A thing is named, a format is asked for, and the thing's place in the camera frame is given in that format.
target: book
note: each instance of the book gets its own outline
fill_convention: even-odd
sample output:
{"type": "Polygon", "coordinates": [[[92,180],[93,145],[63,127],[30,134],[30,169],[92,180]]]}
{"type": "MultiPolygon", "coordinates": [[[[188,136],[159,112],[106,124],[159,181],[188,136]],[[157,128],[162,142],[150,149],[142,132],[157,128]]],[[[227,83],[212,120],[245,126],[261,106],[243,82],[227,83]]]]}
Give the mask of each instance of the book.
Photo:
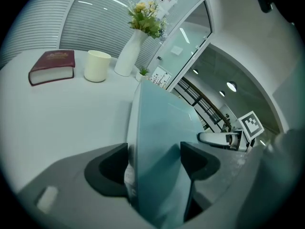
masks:
{"type": "Polygon", "coordinates": [[[31,86],[74,77],[74,50],[45,52],[29,72],[31,86]]]}

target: white table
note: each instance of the white table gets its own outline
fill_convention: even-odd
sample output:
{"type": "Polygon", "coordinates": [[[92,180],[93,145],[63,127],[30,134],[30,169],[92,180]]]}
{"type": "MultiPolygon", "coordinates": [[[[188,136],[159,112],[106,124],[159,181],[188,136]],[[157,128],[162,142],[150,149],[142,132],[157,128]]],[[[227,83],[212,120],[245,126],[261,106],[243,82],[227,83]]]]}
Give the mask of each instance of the white table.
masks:
{"type": "Polygon", "coordinates": [[[134,76],[119,76],[112,60],[102,83],[84,79],[87,52],[75,50],[74,79],[30,86],[28,72],[47,50],[22,52],[0,71],[1,164],[20,191],[62,158],[126,142],[134,76]]]}

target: flower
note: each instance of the flower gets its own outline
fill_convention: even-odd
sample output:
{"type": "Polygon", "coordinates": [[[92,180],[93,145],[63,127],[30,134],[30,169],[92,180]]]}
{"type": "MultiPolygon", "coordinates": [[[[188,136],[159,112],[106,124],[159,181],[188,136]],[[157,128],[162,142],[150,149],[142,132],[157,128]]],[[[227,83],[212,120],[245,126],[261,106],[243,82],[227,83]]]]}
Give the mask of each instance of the flower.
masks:
{"type": "Polygon", "coordinates": [[[135,6],[135,8],[138,10],[145,9],[145,7],[146,7],[146,5],[144,2],[137,3],[137,5],[135,6]]]}

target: staircase railing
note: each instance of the staircase railing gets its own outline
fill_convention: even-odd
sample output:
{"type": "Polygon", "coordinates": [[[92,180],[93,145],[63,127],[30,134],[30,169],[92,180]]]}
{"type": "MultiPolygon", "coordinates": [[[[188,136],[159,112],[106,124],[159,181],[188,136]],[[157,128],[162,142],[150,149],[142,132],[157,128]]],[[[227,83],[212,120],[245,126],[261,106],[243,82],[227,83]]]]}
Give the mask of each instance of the staircase railing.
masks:
{"type": "Polygon", "coordinates": [[[182,77],[178,85],[180,85],[195,100],[192,105],[199,104],[215,125],[218,125],[217,123],[223,120],[224,124],[229,128],[229,131],[231,131],[231,124],[229,123],[227,118],[194,84],[192,84],[185,77],[182,77]]]}

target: ceiling light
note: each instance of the ceiling light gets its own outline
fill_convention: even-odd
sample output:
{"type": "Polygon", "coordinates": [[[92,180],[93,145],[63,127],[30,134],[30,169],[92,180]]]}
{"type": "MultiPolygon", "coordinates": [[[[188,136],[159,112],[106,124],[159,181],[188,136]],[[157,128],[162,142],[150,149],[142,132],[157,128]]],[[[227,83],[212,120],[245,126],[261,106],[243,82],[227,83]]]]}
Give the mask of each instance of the ceiling light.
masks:
{"type": "Polygon", "coordinates": [[[259,140],[264,146],[266,146],[266,144],[262,141],[262,140],[259,140]]]}
{"type": "Polygon", "coordinates": [[[180,28],[182,35],[184,36],[184,39],[186,40],[187,43],[190,43],[189,39],[187,38],[185,31],[183,28],[180,28]]]}
{"type": "Polygon", "coordinates": [[[89,5],[93,5],[92,3],[89,3],[89,2],[83,2],[83,1],[78,1],[80,3],[86,3],[86,4],[89,4],[89,5]]]}
{"type": "Polygon", "coordinates": [[[112,1],[117,2],[117,3],[119,3],[119,4],[121,4],[121,5],[125,6],[125,7],[127,7],[126,4],[124,4],[124,3],[120,2],[120,1],[117,1],[117,0],[112,0],[112,1]]]}
{"type": "Polygon", "coordinates": [[[227,82],[227,86],[233,91],[237,91],[237,84],[235,82],[227,82]]]}

